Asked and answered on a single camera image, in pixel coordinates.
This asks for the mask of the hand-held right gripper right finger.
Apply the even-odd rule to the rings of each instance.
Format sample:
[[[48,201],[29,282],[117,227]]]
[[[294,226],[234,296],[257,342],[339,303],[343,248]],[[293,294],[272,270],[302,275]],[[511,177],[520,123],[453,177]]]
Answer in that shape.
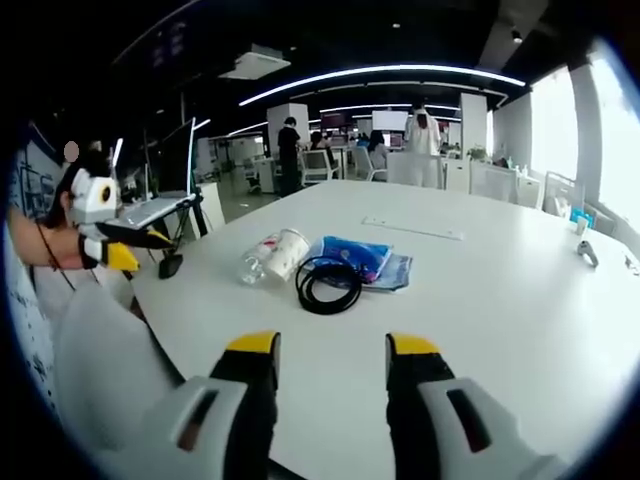
[[[386,418],[398,479],[559,479],[566,467],[532,449],[515,417],[456,376],[429,340],[390,332]]]

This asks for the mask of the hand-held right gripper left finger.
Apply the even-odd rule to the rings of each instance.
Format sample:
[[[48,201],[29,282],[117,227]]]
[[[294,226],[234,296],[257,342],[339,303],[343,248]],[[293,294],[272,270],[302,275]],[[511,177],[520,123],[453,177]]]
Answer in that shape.
[[[119,453],[120,478],[267,478],[280,340],[273,330],[234,339],[208,376],[155,405]]]

